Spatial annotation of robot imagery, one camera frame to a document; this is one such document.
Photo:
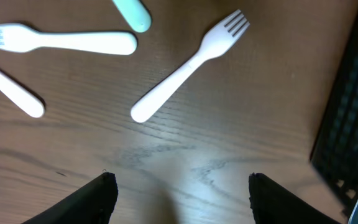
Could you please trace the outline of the white plastic fork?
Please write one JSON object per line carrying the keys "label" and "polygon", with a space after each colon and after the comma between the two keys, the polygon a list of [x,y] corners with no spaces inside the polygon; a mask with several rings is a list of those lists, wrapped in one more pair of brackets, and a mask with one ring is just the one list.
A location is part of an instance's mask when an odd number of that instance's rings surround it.
{"label": "white plastic fork", "polygon": [[151,118],[204,62],[224,55],[250,26],[241,10],[236,10],[210,29],[197,52],[166,79],[147,92],[131,108],[131,118],[143,123]]}

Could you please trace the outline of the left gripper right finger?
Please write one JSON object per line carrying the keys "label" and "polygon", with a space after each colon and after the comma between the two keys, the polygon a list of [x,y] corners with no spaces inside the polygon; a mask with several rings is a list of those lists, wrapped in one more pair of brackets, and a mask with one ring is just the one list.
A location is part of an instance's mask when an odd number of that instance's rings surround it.
{"label": "left gripper right finger", "polygon": [[256,224],[337,223],[263,173],[249,176],[249,193]]}

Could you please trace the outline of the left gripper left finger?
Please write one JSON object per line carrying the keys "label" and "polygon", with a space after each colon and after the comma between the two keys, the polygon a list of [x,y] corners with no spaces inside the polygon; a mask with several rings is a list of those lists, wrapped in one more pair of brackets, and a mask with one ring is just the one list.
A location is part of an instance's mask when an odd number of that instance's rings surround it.
{"label": "left gripper left finger", "polygon": [[104,172],[24,224],[109,223],[118,193],[115,174]]}

